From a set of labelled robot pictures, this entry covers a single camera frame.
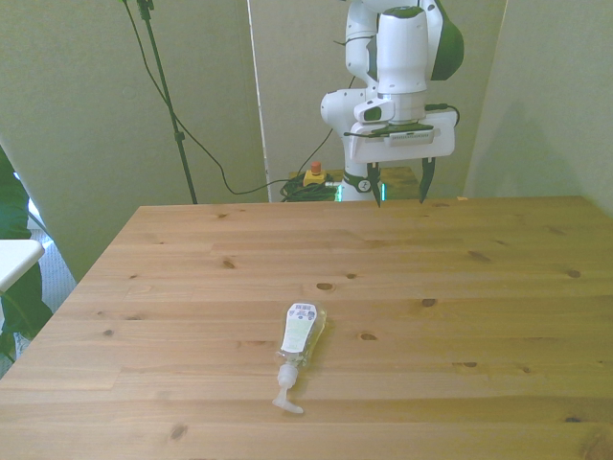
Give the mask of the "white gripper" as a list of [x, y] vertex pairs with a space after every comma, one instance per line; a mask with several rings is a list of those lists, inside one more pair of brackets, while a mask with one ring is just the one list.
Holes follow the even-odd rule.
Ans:
[[375, 202], [381, 206], [378, 162], [422, 159], [420, 203], [430, 189], [436, 157], [450, 155], [455, 149], [456, 111], [429, 112], [415, 124], [355, 123], [347, 132], [349, 156], [354, 163], [367, 164], [367, 178]]

